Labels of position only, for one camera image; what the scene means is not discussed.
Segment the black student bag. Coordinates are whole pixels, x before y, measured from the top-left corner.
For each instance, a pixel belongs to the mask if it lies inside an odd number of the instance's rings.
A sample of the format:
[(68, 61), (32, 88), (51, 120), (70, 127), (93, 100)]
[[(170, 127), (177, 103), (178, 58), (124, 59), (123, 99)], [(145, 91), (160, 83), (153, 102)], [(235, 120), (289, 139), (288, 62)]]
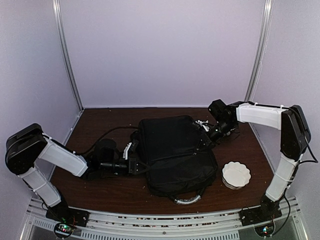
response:
[(206, 132), (189, 115), (145, 118), (131, 134), (138, 140), (138, 158), (150, 169), (145, 173), (152, 195), (177, 205), (198, 202), (216, 179), (218, 164), (212, 149), (196, 150)]

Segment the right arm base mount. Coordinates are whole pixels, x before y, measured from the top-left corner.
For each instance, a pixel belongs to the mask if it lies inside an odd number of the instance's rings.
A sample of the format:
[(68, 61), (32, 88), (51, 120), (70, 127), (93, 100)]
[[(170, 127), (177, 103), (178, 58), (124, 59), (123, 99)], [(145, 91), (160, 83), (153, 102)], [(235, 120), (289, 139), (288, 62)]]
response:
[(271, 215), (264, 215), (260, 206), (243, 207), (239, 211), (242, 226), (253, 226), (255, 233), (262, 238), (271, 237), (276, 232), (275, 219), (282, 215), (279, 209), (276, 209)]

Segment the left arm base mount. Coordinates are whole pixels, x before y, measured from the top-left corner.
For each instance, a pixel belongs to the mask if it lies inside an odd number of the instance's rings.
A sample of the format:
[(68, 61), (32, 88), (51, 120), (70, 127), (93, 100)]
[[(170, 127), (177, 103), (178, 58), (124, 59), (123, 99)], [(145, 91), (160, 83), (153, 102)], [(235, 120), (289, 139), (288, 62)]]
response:
[(56, 221), (53, 227), (53, 233), (59, 239), (69, 238), (78, 227), (86, 227), (90, 213), (79, 209), (59, 209), (49, 208), (45, 217)]

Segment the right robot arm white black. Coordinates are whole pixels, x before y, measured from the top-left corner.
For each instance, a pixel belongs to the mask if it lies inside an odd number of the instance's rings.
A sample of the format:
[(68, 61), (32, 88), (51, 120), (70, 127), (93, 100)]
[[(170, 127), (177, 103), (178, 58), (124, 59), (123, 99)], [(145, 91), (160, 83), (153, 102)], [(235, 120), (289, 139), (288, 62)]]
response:
[(236, 101), (226, 104), (214, 100), (207, 108), (215, 123), (196, 120), (195, 125), (207, 135), (209, 145), (214, 146), (239, 127), (264, 128), (277, 135), (278, 162), (273, 177), (260, 199), (256, 210), (259, 220), (268, 220), (279, 207), (286, 191), (295, 180), (303, 155), (310, 149), (311, 131), (300, 105), (268, 105), (251, 101)]

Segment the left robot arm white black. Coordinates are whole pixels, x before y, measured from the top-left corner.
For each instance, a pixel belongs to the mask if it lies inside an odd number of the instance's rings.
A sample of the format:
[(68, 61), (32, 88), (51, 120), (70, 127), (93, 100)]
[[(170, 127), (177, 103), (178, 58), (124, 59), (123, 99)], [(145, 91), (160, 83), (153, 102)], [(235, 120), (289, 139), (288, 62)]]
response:
[(5, 165), (36, 193), (61, 222), (72, 218), (72, 211), (61, 192), (53, 186), (36, 165), (44, 160), (86, 181), (114, 175), (139, 175), (150, 166), (134, 156), (137, 140), (131, 140), (123, 152), (113, 141), (101, 136), (87, 151), (77, 153), (46, 135), (33, 123), (6, 141)]

